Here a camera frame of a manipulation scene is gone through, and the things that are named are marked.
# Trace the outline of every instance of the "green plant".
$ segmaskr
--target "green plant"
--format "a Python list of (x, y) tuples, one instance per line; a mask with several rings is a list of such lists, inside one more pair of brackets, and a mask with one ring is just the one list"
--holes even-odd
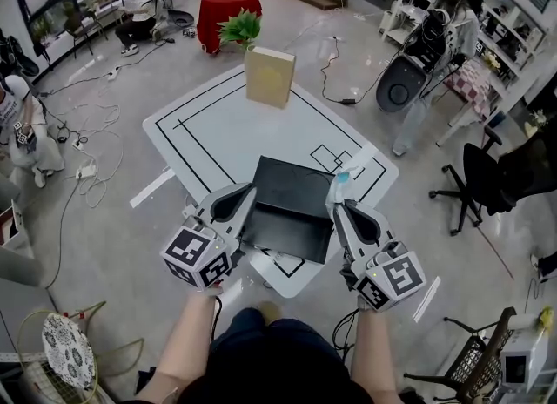
[(221, 22), (218, 37), (220, 45), (238, 41), (245, 49), (253, 42), (261, 31), (261, 16), (255, 12), (240, 10), (237, 17), (228, 17), (228, 22)]

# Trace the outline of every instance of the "white shoe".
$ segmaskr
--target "white shoe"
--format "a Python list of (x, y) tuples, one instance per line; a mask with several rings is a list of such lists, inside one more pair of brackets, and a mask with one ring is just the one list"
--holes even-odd
[(33, 173), (35, 174), (35, 184), (38, 188), (42, 189), (46, 185), (46, 181), (44, 180), (44, 175), (41, 171), (39, 171), (36, 167), (33, 167)]
[(129, 56), (133, 56), (134, 54), (138, 54), (139, 53), (139, 48), (137, 45), (133, 44), (131, 47), (129, 48), (124, 48), (122, 50), (122, 52), (120, 53), (120, 55), (122, 57), (129, 57)]
[(532, 268), (538, 273), (538, 280), (544, 281), (546, 277), (541, 273), (540, 259), (538, 259), (534, 254), (530, 254), (530, 263), (532, 264)]
[(538, 258), (537, 258), (535, 255), (533, 255), (533, 254), (530, 254), (530, 263), (532, 264), (532, 268), (533, 268), (535, 271), (538, 271), (538, 269), (539, 269), (539, 267), (538, 267)]
[(152, 33), (153, 42), (158, 42), (161, 38), (163, 38), (163, 33), (160, 30), (154, 30)]
[(406, 152), (400, 153), (399, 151), (394, 150), (394, 147), (391, 150), (393, 151), (394, 156), (399, 158), (406, 153)]

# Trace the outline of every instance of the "wicker chair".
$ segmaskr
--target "wicker chair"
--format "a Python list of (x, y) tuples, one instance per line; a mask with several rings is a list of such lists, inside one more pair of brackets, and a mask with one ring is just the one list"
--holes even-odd
[[(445, 317), (444, 321), (452, 322), (472, 335), (460, 351), (459, 356), (443, 376), (418, 376), (404, 373), (405, 378), (449, 387), (456, 392), (456, 395), (450, 399), (456, 399), (462, 404), (472, 404), (478, 391), (500, 375), (500, 350), (513, 333), (507, 330), (507, 327), (509, 319), (515, 314), (514, 308), (505, 308), (497, 322), (478, 329)], [(486, 345), (478, 333), (494, 326), (497, 327)]]

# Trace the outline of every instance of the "woman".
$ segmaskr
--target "woman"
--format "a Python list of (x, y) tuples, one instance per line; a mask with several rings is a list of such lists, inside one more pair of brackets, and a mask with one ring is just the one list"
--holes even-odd
[[(450, 16), (451, 24), (456, 29), (456, 51), (453, 62), (462, 64), (465, 59), (473, 58), (480, 32), (478, 16), (481, 14), (483, 0), (438, 0), (434, 5), (437, 9), (445, 10)], [(432, 88), (449, 73), (449, 62), (443, 57), (434, 66), (429, 85), (414, 99), (406, 114), (402, 130), (393, 145), (393, 153), (400, 157), (408, 152), (418, 134), (427, 112), (432, 104)]]
[(151, 30), (157, 23), (155, 19), (156, 6), (152, 0), (127, 0), (129, 7), (122, 7), (122, 11), (126, 14), (132, 14), (131, 20), (125, 21), (116, 27), (116, 35), (122, 42), (124, 49), (121, 51), (122, 57), (133, 56), (138, 54), (138, 46), (134, 43), (136, 40), (147, 40), (151, 38)]
[[(64, 168), (64, 160), (54, 139), (47, 135), (43, 106), (31, 95), (25, 79), (10, 75), (0, 79), (0, 127), (3, 142), (9, 141), (10, 159), (13, 165), (31, 168), (35, 184), (44, 187), (44, 176)], [(17, 136), (28, 138), (20, 143)]]
[(401, 404), (386, 316), (366, 310), (365, 302), (358, 316), (352, 378), (311, 327), (295, 319), (272, 321), (272, 313), (266, 318), (255, 308), (240, 311), (210, 344), (214, 310), (214, 297), (194, 293), (155, 374), (133, 403)]

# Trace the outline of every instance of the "white table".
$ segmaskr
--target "white table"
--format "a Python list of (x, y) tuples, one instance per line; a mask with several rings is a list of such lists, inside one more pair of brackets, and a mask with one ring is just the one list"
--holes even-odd
[[(167, 105), (144, 121), (144, 129), (198, 203), (226, 185), (251, 182), (262, 155), (330, 173), (360, 167), (352, 193), (370, 206), (399, 175), (375, 146), (296, 84), (284, 110), (248, 100), (243, 65)], [(246, 245), (243, 250), (284, 297), (298, 294), (324, 266)], [(339, 252), (334, 234), (326, 263)]]

